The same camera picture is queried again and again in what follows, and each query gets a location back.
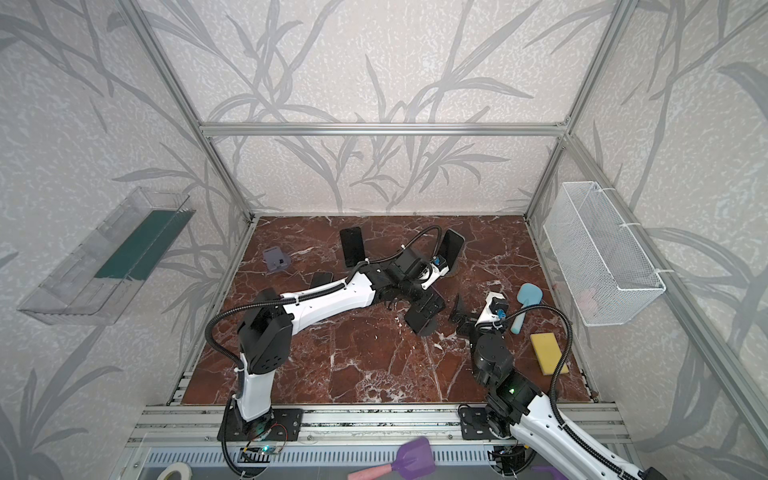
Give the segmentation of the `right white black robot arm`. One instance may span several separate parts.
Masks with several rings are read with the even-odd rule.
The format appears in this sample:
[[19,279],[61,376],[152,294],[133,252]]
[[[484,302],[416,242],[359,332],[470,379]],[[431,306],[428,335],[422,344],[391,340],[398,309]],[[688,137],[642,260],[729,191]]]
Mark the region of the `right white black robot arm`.
[[[513,318],[534,310],[554,313],[566,331],[565,351],[547,393],[515,368],[504,340]],[[456,325],[459,336],[470,341],[472,374],[487,389],[487,420],[495,436],[512,437],[532,447],[568,479],[664,477],[653,467],[643,469],[611,452],[559,410],[556,383],[573,344],[572,323],[561,310],[538,304],[513,312],[504,295],[491,292],[483,311],[476,315],[464,308],[457,295],[449,321]]]

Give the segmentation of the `grey phone stand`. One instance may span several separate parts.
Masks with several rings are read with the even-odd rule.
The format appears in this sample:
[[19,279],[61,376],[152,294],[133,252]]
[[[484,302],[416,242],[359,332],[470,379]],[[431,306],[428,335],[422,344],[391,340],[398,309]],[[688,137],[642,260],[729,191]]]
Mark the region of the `grey phone stand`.
[[269,274],[285,271],[291,265],[291,259],[279,246],[265,249],[262,253]]

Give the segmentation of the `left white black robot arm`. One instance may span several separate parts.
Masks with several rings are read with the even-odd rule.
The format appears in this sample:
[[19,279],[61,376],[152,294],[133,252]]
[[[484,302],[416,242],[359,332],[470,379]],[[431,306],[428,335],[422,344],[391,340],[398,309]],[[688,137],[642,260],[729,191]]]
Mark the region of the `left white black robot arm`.
[[381,259],[370,259],[357,228],[342,231],[346,277],[314,284],[299,292],[261,292],[256,301],[219,313],[208,321],[207,345],[234,364],[236,390],[226,408],[219,441],[255,440],[276,423],[271,392],[276,370],[289,358],[294,335],[338,314],[403,299],[406,325],[427,337],[437,328],[436,316],[446,301],[436,282],[456,269],[465,239],[453,229],[432,226],[436,244],[430,256],[413,250],[409,240]]

